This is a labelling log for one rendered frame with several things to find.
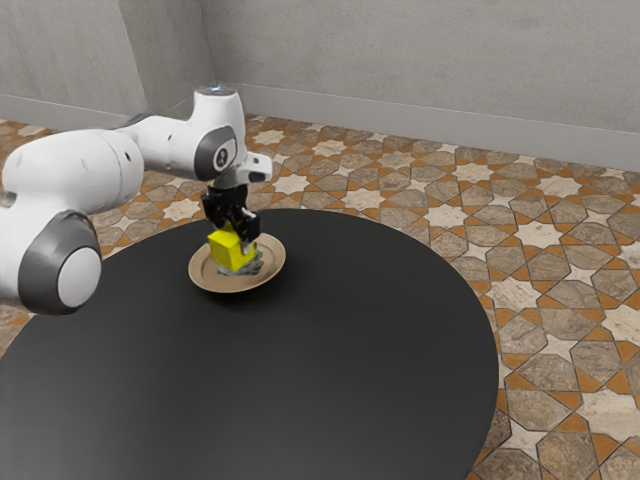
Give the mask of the grey block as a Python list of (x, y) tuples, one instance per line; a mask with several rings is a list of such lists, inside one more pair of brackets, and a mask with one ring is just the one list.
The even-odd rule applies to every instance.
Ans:
[(262, 253), (257, 250), (256, 255), (242, 267), (237, 270), (231, 270), (225, 266), (219, 265), (217, 269), (217, 273), (225, 276), (247, 276), (247, 275), (256, 275), (262, 265), (264, 264), (262, 260)]

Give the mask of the tan round plate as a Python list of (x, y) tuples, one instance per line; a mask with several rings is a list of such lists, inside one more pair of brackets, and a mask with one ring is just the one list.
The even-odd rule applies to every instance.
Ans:
[(219, 265), (211, 256), (210, 247), (202, 245), (192, 256), (188, 272), (194, 284), (200, 288), (217, 293), (236, 293), (247, 291), (265, 284), (282, 269), (286, 251), (275, 237), (262, 233), (257, 239), (258, 249), (262, 252), (263, 265), (255, 275), (226, 276), (218, 272)]

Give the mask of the yellow block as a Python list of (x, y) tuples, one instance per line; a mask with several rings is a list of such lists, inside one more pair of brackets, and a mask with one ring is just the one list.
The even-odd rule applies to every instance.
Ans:
[(241, 238), (230, 222), (216, 229), (208, 236), (212, 258), (218, 265), (237, 270), (254, 257), (244, 257), (241, 253)]

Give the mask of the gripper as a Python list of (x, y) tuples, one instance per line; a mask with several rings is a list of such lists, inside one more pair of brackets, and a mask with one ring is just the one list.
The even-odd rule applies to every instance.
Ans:
[(201, 201), (206, 218), (216, 229), (222, 229), (229, 223), (241, 239), (241, 253), (244, 257), (256, 255), (256, 238), (260, 235), (260, 218), (247, 209), (248, 187), (239, 185), (229, 189), (208, 186)]

